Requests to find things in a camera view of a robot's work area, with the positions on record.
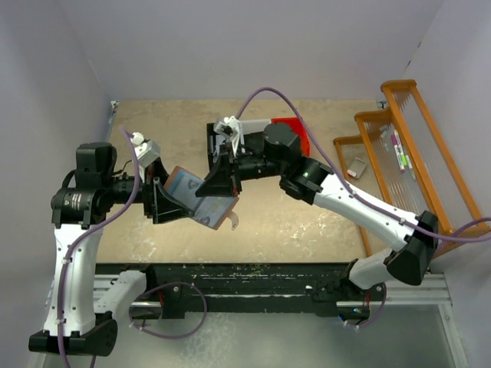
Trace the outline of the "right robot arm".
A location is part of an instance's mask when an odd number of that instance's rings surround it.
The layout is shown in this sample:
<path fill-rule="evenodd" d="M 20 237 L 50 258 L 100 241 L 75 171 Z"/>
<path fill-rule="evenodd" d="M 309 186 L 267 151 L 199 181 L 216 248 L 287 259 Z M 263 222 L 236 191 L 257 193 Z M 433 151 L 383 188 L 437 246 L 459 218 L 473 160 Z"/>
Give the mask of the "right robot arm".
<path fill-rule="evenodd" d="M 197 196 L 236 197 L 242 182 L 277 176 L 288 196 L 335 212 L 385 242 L 383 251 L 349 265 L 341 281 L 346 298 L 358 300 L 389 280 L 422 283 L 437 249 L 434 214 L 404 211 L 345 182 L 332 167 L 302 152 L 301 137 L 287 123 L 244 134 L 240 122 L 218 121 L 206 125 L 206 135 L 209 173 Z"/>

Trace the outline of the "white patterned credit card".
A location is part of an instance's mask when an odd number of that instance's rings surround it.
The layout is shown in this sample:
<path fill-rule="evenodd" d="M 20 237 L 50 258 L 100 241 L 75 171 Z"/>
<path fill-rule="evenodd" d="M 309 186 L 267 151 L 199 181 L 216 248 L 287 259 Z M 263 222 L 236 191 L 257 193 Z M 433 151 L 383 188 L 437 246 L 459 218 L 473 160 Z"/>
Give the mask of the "white patterned credit card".
<path fill-rule="evenodd" d="M 173 183 L 170 185 L 168 192 L 176 200 L 182 202 L 188 207 L 196 207 L 199 198 L 196 196 L 196 190 L 203 183 L 199 177 L 185 172 L 179 172 Z"/>

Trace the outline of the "pink leather card holder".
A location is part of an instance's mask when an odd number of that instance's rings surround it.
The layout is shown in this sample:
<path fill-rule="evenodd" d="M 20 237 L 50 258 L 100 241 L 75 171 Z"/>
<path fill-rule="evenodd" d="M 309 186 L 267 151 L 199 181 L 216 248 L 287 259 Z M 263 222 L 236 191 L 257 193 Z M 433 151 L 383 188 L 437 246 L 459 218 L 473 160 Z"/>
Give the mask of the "pink leather card holder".
<path fill-rule="evenodd" d="M 164 189 L 173 199 L 192 211 L 193 221 L 217 230 L 228 219 L 231 222 L 231 230 L 236 230 L 239 226 L 239 217 L 233 209 L 239 198 L 214 195 L 198 197 L 197 189 L 203 183 L 203 179 L 181 166 L 176 166 L 170 173 Z"/>

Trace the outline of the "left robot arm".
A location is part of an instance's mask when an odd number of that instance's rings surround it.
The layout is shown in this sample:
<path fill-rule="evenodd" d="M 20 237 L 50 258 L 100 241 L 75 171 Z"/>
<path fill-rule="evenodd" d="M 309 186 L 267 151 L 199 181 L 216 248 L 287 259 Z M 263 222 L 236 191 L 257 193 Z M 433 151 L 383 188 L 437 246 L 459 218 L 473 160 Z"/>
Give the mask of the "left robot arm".
<path fill-rule="evenodd" d="M 136 203 L 154 224 L 192 216 L 164 189 L 169 175 L 152 140 L 132 138 L 135 175 L 115 171 L 117 150 L 109 143 L 85 143 L 76 150 L 76 168 L 51 200 L 56 245 L 54 288 L 47 319 L 30 336 L 28 349 L 69 356 L 108 356 L 116 343 L 118 321 L 133 298 L 155 297 L 158 283 L 142 271 L 124 271 L 102 299 L 94 301 L 97 251 L 107 214 L 115 204 L 124 213 Z"/>

